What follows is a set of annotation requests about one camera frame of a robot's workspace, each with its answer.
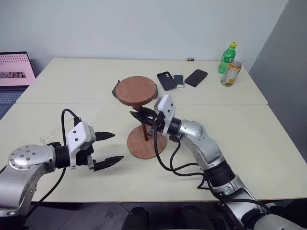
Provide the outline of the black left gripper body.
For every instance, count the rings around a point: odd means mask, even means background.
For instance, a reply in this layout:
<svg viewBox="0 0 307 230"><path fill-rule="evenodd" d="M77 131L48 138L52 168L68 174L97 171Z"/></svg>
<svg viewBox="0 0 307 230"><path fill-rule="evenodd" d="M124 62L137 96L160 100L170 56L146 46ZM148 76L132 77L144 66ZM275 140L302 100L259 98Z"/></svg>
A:
<svg viewBox="0 0 307 230"><path fill-rule="evenodd" d="M94 160L92 159L92 153L94 152L93 146L89 146L85 150L80 150L76 154L76 165L77 166L88 166L90 170L94 169Z"/></svg>

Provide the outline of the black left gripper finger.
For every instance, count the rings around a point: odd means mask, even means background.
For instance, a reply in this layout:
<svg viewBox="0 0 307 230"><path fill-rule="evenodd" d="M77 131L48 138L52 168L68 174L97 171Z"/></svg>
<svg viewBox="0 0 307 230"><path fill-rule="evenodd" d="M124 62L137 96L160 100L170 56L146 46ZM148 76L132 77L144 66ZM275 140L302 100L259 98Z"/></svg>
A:
<svg viewBox="0 0 307 230"><path fill-rule="evenodd" d="M110 132L95 132L96 141L106 140L114 136L115 134Z"/></svg>
<svg viewBox="0 0 307 230"><path fill-rule="evenodd" d="M93 160L94 172L109 168L115 165L116 163L118 163L119 161L121 161L123 158L124 156L114 156L114 157L106 158L104 161L101 161L101 162L96 162L95 160Z"/></svg>

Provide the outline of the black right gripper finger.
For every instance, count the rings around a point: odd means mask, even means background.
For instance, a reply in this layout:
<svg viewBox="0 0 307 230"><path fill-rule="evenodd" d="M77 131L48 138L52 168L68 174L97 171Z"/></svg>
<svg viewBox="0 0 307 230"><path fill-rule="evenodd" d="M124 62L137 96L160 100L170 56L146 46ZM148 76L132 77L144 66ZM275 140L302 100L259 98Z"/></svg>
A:
<svg viewBox="0 0 307 230"><path fill-rule="evenodd" d="M152 110L147 107L143 107L143 106L137 107L136 111L142 116L156 116L155 110Z"/></svg>
<svg viewBox="0 0 307 230"><path fill-rule="evenodd" d="M155 111L130 111L130 114L141 123L153 125L156 119Z"/></svg>

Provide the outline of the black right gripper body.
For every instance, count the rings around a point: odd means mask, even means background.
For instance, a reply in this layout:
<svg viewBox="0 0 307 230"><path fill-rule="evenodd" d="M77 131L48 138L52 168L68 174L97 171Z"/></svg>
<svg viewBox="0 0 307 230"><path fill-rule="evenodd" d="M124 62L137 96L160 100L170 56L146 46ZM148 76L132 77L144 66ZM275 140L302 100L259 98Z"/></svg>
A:
<svg viewBox="0 0 307 230"><path fill-rule="evenodd" d="M153 123L151 124L151 130L154 131L163 131L165 127L165 116L162 112L160 112L156 118L153 120Z"/></svg>

